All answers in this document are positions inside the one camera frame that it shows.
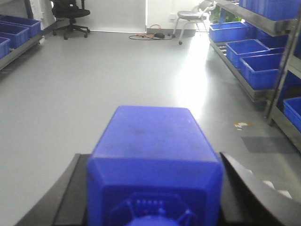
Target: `white wall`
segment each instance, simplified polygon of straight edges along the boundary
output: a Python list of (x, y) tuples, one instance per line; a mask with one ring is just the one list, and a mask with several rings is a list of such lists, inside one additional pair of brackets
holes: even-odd
[[(169, 22), (170, 14), (177, 14), (181, 10), (191, 10), (198, 3), (199, 0), (148, 0), (147, 27), (159, 24), (163, 29), (173, 29), (175, 24)], [(190, 24), (187, 28), (194, 29), (195, 27)]]
[[(191, 10), (198, 3), (199, 0), (148, 0), (147, 27), (149, 28), (152, 24), (159, 24), (163, 29), (173, 29), (175, 24), (170, 22), (170, 14), (176, 15), (180, 10)], [(34, 7), (35, 19), (42, 20), (43, 27), (54, 22), (51, 8), (49, 8), (49, 0), (31, 0), (31, 4)], [(195, 29), (193, 24), (189, 25), (187, 28)]]
[(30, 0), (30, 5), (32, 7), (33, 18), (42, 21), (42, 29), (55, 22), (49, 0)]

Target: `blue storage crate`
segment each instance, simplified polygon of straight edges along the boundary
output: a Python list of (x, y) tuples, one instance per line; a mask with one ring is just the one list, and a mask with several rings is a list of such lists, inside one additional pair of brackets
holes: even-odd
[(297, 16), (301, 0), (253, 0), (254, 12), (270, 20), (293, 19)]
[(241, 74), (254, 90), (272, 89), (283, 54), (267, 54), (241, 58)]
[(241, 22), (212, 24), (209, 36), (214, 42), (235, 41), (247, 38), (248, 27)]
[(0, 23), (0, 37), (10, 39), (10, 48), (18, 48), (29, 40), (29, 28)]
[(250, 11), (254, 9), (254, 1), (253, 0), (239, 0), (239, 6), (246, 8)]
[(298, 42), (296, 44), (294, 54), (295, 55), (301, 54), (301, 36), (299, 36), (299, 38), (298, 38)]
[(284, 115), (301, 132), (301, 97), (284, 100)]
[(188, 109), (121, 106), (87, 163), (88, 225), (216, 226), (222, 175)]
[(1, 16), (0, 23), (12, 24), (16, 26), (24, 26), (29, 28), (29, 37), (37, 35), (41, 32), (41, 21), (15, 16)]
[(287, 87), (301, 86), (301, 79), (290, 71), (287, 71), (284, 85)]
[(261, 43), (269, 47), (271, 50), (271, 54), (273, 53), (283, 53), (286, 43), (287, 43), (287, 35), (284, 36), (277, 36), (277, 37), (271, 37), (271, 38), (265, 38), (265, 39), (259, 39)]
[(0, 59), (9, 54), (9, 39), (0, 37)]
[(256, 39), (265, 39), (265, 38), (271, 38), (268, 33), (264, 32), (263, 30), (256, 28)]
[(255, 39), (228, 42), (226, 44), (227, 58), (236, 68), (241, 67), (240, 59), (242, 57), (250, 57), (255, 55), (263, 55), (270, 53), (270, 49)]
[(256, 39), (257, 27), (245, 21), (244, 24), (248, 27), (247, 39)]

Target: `gray chair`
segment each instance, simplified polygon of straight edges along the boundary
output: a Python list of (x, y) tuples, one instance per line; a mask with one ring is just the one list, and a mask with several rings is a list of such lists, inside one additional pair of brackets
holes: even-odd
[(214, 10), (216, 7), (216, 2), (212, 1), (202, 1), (199, 3), (196, 7), (192, 9), (192, 11), (179, 11), (178, 12), (178, 19), (174, 27), (173, 37), (175, 37), (175, 31), (177, 29), (177, 25), (180, 19), (187, 20), (187, 22), (184, 23), (183, 28), (181, 30), (181, 34), (179, 37), (179, 45), (182, 45), (182, 36), (185, 30), (185, 26), (187, 24), (196, 24), (198, 27), (198, 23), (202, 22), (204, 24), (205, 30), (207, 31), (206, 25), (204, 23), (204, 20), (209, 17), (208, 12)]

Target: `gray floor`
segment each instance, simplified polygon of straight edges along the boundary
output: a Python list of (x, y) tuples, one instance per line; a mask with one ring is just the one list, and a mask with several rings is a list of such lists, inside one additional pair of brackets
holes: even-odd
[[(0, 72), (1, 225), (15, 224), (75, 153), (93, 150), (119, 105), (189, 108), (215, 151), (301, 202), (300, 153), (267, 124), (206, 35), (179, 46), (74, 33), (51, 36)], [(252, 125), (238, 130), (235, 122)]]

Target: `black office chair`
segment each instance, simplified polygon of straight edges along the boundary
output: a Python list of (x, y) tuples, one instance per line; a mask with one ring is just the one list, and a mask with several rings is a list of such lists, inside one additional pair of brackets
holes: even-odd
[(58, 30), (67, 30), (64, 33), (64, 39), (67, 40), (68, 32), (79, 31), (83, 32), (84, 37), (88, 37), (90, 30), (88, 27), (74, 25), (76, 23), (75, 18), (88, 16), (89, 10), (85, 9), (84, 0), (81, 0), (81, 8), (76, 5), (76, 0), (51, 0), (53, 2), (52, 13), (56, 18), (68, 18), (70, 24), (64, 27), (59, 27), (53, 30), (53, 35), (56, 35)]

